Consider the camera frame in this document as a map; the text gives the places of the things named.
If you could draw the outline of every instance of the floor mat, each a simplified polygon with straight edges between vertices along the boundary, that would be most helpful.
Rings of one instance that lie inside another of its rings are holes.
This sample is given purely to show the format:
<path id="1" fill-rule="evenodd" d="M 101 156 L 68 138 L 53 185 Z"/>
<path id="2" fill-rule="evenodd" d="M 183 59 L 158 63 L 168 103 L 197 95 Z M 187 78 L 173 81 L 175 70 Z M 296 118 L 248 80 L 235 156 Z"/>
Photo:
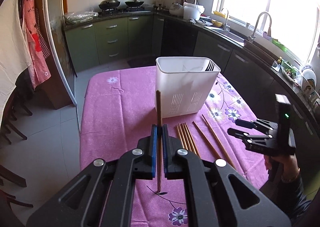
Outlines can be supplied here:
<path id="1" fill-rule="evenodd" d="M 155 56 L 138 57 L 127 61 L 131 68 L 148 67 L 156 65 Z"/>

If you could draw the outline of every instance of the window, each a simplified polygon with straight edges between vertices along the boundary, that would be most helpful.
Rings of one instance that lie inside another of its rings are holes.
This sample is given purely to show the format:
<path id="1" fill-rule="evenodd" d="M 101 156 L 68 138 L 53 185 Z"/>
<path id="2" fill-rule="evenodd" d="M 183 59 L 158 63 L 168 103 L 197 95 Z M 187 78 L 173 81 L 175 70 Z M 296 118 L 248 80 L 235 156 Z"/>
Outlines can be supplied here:
<path id="1" fill-rule="evenodd" d="M 269 12 L 272 37 L 284 44 L 298 62 L 307 62 L 318 27 L 316 0 L 221 0 L 218 10 L 224 7 L 232 19 L 253 26 L 261 12 Z M 263 15 L 257 31 L 267 31 L 268 27 L 269 17 Z"/>

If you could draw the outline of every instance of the metal screw cap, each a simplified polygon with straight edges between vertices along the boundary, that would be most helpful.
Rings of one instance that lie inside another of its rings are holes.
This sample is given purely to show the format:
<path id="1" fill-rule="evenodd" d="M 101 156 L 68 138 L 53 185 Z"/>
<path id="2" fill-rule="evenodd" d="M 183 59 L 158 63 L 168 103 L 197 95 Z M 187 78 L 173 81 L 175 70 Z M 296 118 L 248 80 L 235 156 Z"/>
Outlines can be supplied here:
<path id="1" fill-rule="evenodd" d="M 186 155 L 186 154 L 188 153 L 188 151 L 182 148 L 182 149 L 179 149 L 179 150 L 177 151 L 177 153 L 178 153 L 179 155 Z"/>
<path id="2" fill-rule="evenodd" d="M 101 158 L 98 158 L 93 162 L 94 166 L 102 166 L 103 164 L 104 164 L 104 161 Z"/>
<path id="3" fill-rule="evenodd" d="M 143 151 L 139 148 L 135 148 L 134 150 L 132 150 L 132 153 L 134 155 L 141 155 L 143 153 Z"/>
<path id="4" fill-rule="evenodd" d="M 224 167 L 227 165 L 226 161 L 224 161 L 223 159 L 217 159 L 215 161 L 216 165 L 219 166 L 219 167 Z"/>

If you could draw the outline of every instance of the wok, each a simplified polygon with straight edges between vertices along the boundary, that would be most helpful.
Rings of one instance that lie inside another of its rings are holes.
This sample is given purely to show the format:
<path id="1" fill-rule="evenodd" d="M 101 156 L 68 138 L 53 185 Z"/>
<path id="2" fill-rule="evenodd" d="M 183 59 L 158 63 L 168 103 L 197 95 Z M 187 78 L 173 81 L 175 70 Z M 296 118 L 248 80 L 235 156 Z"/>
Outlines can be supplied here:
<path id="1" fill-rule="evenodd" d="M 118 0 L 104 0 L 99 4 L 100 9 L 108 10 L 117 8 L 120 5 Z"/>
<path id="2" fill-rule="evenodd" d="M 125 4 L 129 7 L 138 7 L 138 6 L 141 6 L 143 3 L 144 1 L 138 1 L 138 0 L 130 0 L 125 2 Z"/>

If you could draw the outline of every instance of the bracelet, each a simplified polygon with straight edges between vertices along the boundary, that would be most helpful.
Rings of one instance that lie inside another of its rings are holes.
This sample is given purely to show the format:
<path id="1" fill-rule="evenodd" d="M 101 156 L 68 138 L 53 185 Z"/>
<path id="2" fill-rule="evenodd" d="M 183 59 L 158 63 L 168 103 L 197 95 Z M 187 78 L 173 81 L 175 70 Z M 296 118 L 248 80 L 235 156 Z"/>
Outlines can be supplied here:
<path id="1" fill-rule="evenodd" d="M 298 178 L 299 174 L 300 174 L 300 168 L 298 168 L 298 173 L 294 178 L 292 178 L 292 179 L 284 179 L 283 176 L 281 176 L 281 181 L 284 182 L 284 183 L 291 183 L 291 182 L 295 181 Z"/>

